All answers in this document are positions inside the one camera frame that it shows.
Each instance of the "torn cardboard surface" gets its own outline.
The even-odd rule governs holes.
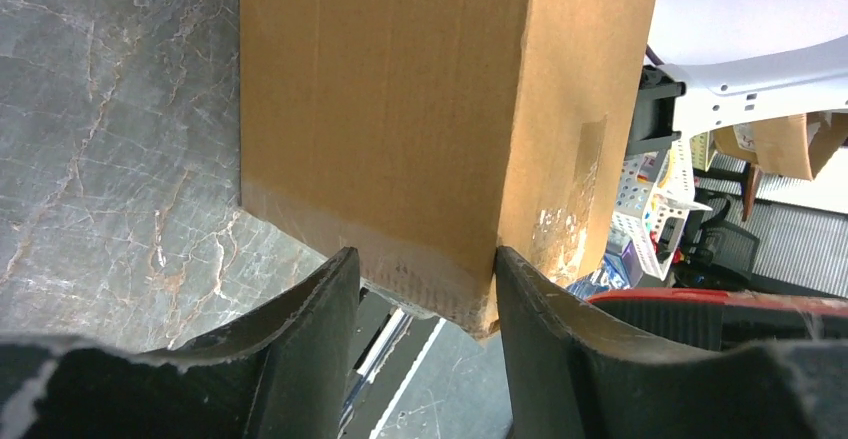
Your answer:
[[[715,131],[718,149],[763,172],[811,181],[848,139],[848,114],[813,112]]]
[[[241,0],[242,203],[476,337],[603,255],[654,0]]]

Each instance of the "white wall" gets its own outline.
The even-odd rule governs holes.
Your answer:
[[[657,0],[648,43],[669,63],[710,64],[848,34],[848,0]]]

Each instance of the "corrugated metal wall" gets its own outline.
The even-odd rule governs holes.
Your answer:
[[[741,161],[719,156],[715,166],[742,170]],[[777,201],[785,188],[799,187],[792,179],[767,176],[758,197]],[[800,187],[811,188],[801,182]],[[728,219],[741,225],[761,239],[754,273],[786,282],[848,297],[848,199],[841,185],[831,189],[826,198],[821,191],[811,192],[807,207],[823,205],[839,212],[820,211],[788,204],[756,204],[751,218],[741,222],[742,201],[734,200]],[[724,181],[704,180],[701,187],[720,192],[739,194],[739,186]],[[816,184],[815,189],[823,185]]]

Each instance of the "concrete floor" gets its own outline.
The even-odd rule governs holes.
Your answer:
[[[0,332],[179,346],[321,258],[242,213],[238,0],[0,0]]]

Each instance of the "large brown cardboard box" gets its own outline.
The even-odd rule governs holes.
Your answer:
[[[654,0],[241,0],[242,203],[476,337],[599,264]]]
[[[813,112],[715,131],[723,154],[763,172],[812,181],[848,138],[848,114]]]

